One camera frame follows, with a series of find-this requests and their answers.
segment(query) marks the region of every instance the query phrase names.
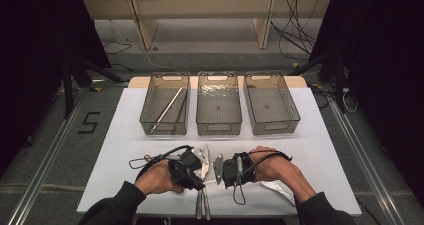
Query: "person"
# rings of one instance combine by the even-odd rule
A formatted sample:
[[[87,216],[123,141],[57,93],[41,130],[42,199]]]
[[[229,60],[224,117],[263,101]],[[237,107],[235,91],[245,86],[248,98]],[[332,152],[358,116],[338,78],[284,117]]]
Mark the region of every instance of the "person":
[[[272,151],[276,150],[258,146],[250,151],[249,156],[255,162]],[[279,156],[270,157],[255,168],[255,182],[275,180],[280,180],[293,191],[299,217],[304,224],[355,224],[349,214],[335,210],[323,192],[316,193],[298,167]],[[162,160],[134,184],[125,181],[115,197],[105,198],[94,204],[79,224],[125,224],[131,222],[137,207],[146,196],[168,191],[182,193],[183,190],[183,187],[172,181],[168,162]]]

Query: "clear plastic bin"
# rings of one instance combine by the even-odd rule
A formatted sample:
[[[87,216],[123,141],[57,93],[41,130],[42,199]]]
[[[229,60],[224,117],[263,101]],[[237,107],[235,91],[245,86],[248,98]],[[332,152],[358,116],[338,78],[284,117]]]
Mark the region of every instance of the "clear plastic bin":
[[[235,72],[200,72],[197,92],[199,135],[239,135],[241,108]]]
[[[185,135],[189,96],[189,73],[154,73],[140,116],[144,133]]]
[[[254,135],[295,131],[300,116],[279,71],[246,73],[244,94]]]

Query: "white tabletop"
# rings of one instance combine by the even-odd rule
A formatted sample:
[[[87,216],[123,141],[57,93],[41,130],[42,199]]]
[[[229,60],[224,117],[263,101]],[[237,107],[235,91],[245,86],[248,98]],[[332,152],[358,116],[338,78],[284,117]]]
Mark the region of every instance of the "white tabletop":
[[[102,198],[113,197],[123,181],[134,182],[139,170],[131,169],[129,160],[142,158],[145,154],[154,156],[165,153],[181,145],[203,147],[207,143],[211,160],[220,153],[224,155],[224,159],[228,159],[236,152],[248,152],[258,145],[283,151],[288,156],[293,156],[292,162],[302,170],[317,192],[325,192],[333,207],[352,216],[361,214],[309,88],[290,88],[301,117],[296,131],[293,134],[272,136],[252,135],[242,89],[240,89],[240,102],[243,123],[239,136],[197,135],[195,89],[191,90],[187,135],[146,136],[139,123],[146,92],[145,88],[124,89],[78,206],[78,212],[86,212]],[[214,180],[212,168],[205,180]],[[208,183],[206,188],[212,217],[282,217],[296,214],[294,207],[260,183],[243,185],[246,198],[244,206],[237,205],[233,201],[233,189],[226,190],[223,182],[220,185]],[[240,199],[239,192],[238,189],[236,194]],[[182,194],[167,192],[149,195],[138,207],[137,213],[146,216],[194,217],[196,198],[197,191],[188,189]]]

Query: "person's right hand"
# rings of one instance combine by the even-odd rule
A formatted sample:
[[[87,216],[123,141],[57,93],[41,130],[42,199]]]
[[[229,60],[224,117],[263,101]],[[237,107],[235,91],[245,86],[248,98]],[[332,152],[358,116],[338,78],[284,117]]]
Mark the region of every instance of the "person's right hand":
[[[249,152],[255,163],[264,156],[277,151],[274,148],[258,146]],[[303,202],[315,196],[315,191],[303,176],[302,171],[290,161],[274,156],[258,164],[255,168],[255,182],[280,180],[286,184],[296,196],[298,202]]]
[[[252,159],[252,162],[255,163],[259,159],[273,152],[277,152],[277,150],[274,148],[258,146],[249,152],[249,157]],[[274,156],[258,164],[255,168],[255,172],[256,181],[275,181],[286,180],[285,177],[290,173],[300,172],[300,170],[290,161],[287,161],[280,156]]]

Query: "wire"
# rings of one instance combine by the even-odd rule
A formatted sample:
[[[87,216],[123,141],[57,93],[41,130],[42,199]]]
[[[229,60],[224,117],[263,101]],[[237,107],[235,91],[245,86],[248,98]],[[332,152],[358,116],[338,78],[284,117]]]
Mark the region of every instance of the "wire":
[[[280,35],[280,44],[281,44],[281,38],[286,39],[287,41],[289,41],[290,43],[292,43],[293,45],[295,45],[296,47],[298,47],[300,50],[304,51],[305,53],[311,54],[306,48],[302,48],[300,45],[298,45],[297,43],[295,43],[293,40],[291,40],[290,38],[288,38],[284,33],[284,30],[279,29],[277,26],[274,25],[274,23],[271,21],[271,25],[274,27],[274,29],[277,31],[277,33]]]
[[[124,66],[124,65],[122,65],[122,64],[120,64],[120,63],[113,63],[113,64],[111,64],[111,65],[112,65],[112,66],[120,66],[120,67],[126,68],[127,70],[129,70],[129,71],[131,71],[131,72],[134,72],[134,69],[129,68],[129,67],[127,67],[127,66]]]
[[[254,164],[252,164],[250,167],[248,167],[246,170],[244,170],[244,171],[242,172],[242,174],[244,175],[244,174],[248,173],[250,170],[252,170],[252,169],[254,169],[256,166],[258,166],[261,162],[263,162],[263,161],[265,161],[266,159],[268,159],[268,158],[270,158],[270,157],[273,157],[273,156],[280,156],[280,157],[285,158],[285,159],[286,159],[286,160],[288,160],[288,161],[291,161],[291,160],[293,159],[293,157],[289,158],[289,157],[287,157],[287,155],[286,155],[286,154],[284,154],[284,153],[282,153],[282,152],[274,151],[273,153],[267,154],[267,155],[263,156],[261,159],[259,159],[258,161],[256,161]]]
[[[157,155],[157,156],[155,156],[155,157],[151,157],[151,160],[148,162],[148,163],[146,163],[146,164],[144,164],[144,165],[141,165],[141,166],[138,166],[138,167],[135,167],[135,166],[133,166],[132,165],[132,163],[133,162],[137,162],[137,161],[146,161],[147,159],[146,158],[136,158],[136,159],[132,159],[132,160],[130,160],[128,163],[129,163],[129,165],[130,165],[130,167],[132,168],[132,169],[139,169],[139,168],[142,168],[142,167],[145,167],[145,166],[147,166],[147,164],[149,164],[149,163],[157,163],[157,162],[159,162],[160,160],[163,160],[163,159],[165,159],[167,156],[169,156],[169,155],[171,155],[172,153],[174,153],[174,152],[176,152],[176,151],[178,151],[178,150],[181,150],[181,149],[183,149],[183,148],[185,148],[185,149],[192,149],[192,147],[191,146],[189,146],[189,145],[183,145],[183,146],[179,146],[179,147],[177,147],[177,148],[174,148],[174,149],[172,149],[171,151],[169,151],[169,152],[167,152],[167,153],[165,153],[165,154],[159,154],[159,155]]]
[[[314,95],[319,95],[322,96],[323,98],[325,98],[326,103],[322,106],[318,105],[319,110],[321,111],[322,109],[328,107],[328,105],[333,101],[333,99],[336,97],[335,96],[335,92],[327,92],[327,91],[323,91],[320,88],[318,88],[317,86],[313,85],[313,84],[308,84],[308,87],[311,89],[312,93]]]
[[[308,21],[306,21],[305,25],[303,25],[303,28],[305,28],[305,27],[306,27],[306,25],[308,25],[309,21],[311,21],[312,15],[314,14],[315,9],[317,8],[317,5],[318,5],[318,0],[315,0],[314,9],[312,9],[311,14],[309,14]]]
[[[241,197],[243,198],[243,202],[241,202],[241,203],[238,202],[237,199],[236,199],[236,189],[237,189],[237,186],[240,187]],[[241,177],[238,176],[238,175],[237,175],[236,186],[234,187],[234,190],[233,190],[233,199],[234,199],[234,202],[237,203],[238,205],[246,205],[246,198],[244,197],[243,188],[241,187]]]
[[[375,217],[375,215],[365,206],[365,204],[363,202],[361,202],[356,196],[356,201],[358,202],[358,204],[364,208],[364,210],[371,216],[371,218],[374,220],[374,222],[377,225],[381,225],[380,221],[378,221],[377,217]]]
[[[175,68],[171,68],[171,67],[166,67],[166,66],[160,66],[160,65],[153,64],[153,62],[152,62],[152,60],[150,60],[149,54],[146,52],[146,50],[145,49],[142,49],[142,50],[143,50],[144,54],[146,55],[147,60],[149,61],[150,65],[152,65],[153,67],[156,67],[156,68],[165,68],[165,69],[169,69],[169,70],[177,71],[177,72],[186,72],[186,71],[175,69]]]
[[[350,110],[350,109],[349,109],[349,107],[348,107],[348,105],[346,104],[346,101],[345,101],[346,93],[347,93],[347,92],[344,92],[344,93],[343,93],[343,103],[344,103],[344,105],[345,105],[346,109],[347,109],[349,112],[356,112],[356,110],[358,110],[358,103],[356,103],[356,105],[355,105],[355,109],[354,109],[354,110]]]
[[[300,40],[302,42],[302,45],[304,46],[305,50],[307,50],[307,48],[306,48],[306,45],[305,45],[304,41],[307,41],[309,43],[309,45],[311,47],[313,47],[313,44],[312,44],[313,41],[311,41],[310,39],[315,40],[315,38],[313,38],[312,36],[308,35],[303,30],[303,28],[307,25],[307,23],[309,23],[310,18],[312,17],[313,13],[315,12],[316,5],[318,3],[318,0],[315,1],[314,9],[311,12],[311,14],[309,15],[309,20],[307,21],[307,23],[304,26],[301,26],[300,25],[300,22],[299,22],[299,15],[298,15],[298,9],[297,9],[297,7],[298,7],[297,5],[298,5],[298,1],[299,0],[291,0],[291,3],[289,2],[289,0],[286,0],[286,1],[287,1],[287,5],[290,8],[290,18],[289,18],[289,21],[287,22],[286,26],[284,27],[283,31],[285,31],[287,29],[287,27],[288,27],[289,24],[292,24],[292,26],[298,30],[299,37],[302,38],[302,35],[305,37],[304,39]]]
[[[309,75],[312,75],[312,74],[315,74],[315,73],[319,73],[320,71],[315,71],[315,72],[310,72],[310,73],[304,73],[304,74],[302,74],[301,76],[302,77],[304,77],[304,76],[309,76]]]
[[[296,38],[296,39],[306,41],[306,39],[304,39],[304,38],[302,38],[302,37],[296,36],[296,35],[294,35],[294,34],[291,34],[291,33],[289,33],[289,32],[286,32],[285,30],[282,30],[282,29],[280,29],[280,28],[276,27],[276,26],[274,25],[274,22],[273,22],[273,21],[271,21],[271,24],[274,26],[274,28],[277,30],[277,32],[278,32],[279,34],[280,34],[280,33],[283,33],[283,35],[288,35],[288,36],[294,37],[294,38]]]
[[[261,152],[278,152],[277,150],[260,150],[260,151],[254,151],[254,152],[249,152],[248,154],[255,154],[255,153],[261,153]]]
[[[113,43],[119,44],[119,45],[123,45],[123,46],[126,46],[126,47],[123,48],[123,49],[121,49],[121,50],[118,50],[116,52],[112,52],[112,53],[111,52],[106,52],[106,54],[117,54],[117,53],[120,53],[122,51],[125,51],[125,50],[127,50],[128,48],[131,47],[131,44],[129,44],[129,43],[119,43],[119,42],[112,41],[112,42],[108,42],[105,45],[103,45],[103,48],[106,48],[107,46],[109,46],[110,44],[113,44]]]
[[[278,48],[280,49],[280,52],[284,57],[290,58],[290,59],[293,59],[293,60],[299,60],[299,61],[300,60],[302,60],[302,61],[308,61],[309,60],[309,59],[306,59],[306,58],[295,58],[295,57],[289,56],[287,54],[284,54],[283,51],[281,50],[281,38],[282,38],[282,36],[280,36],[280,41],[278,42]]]

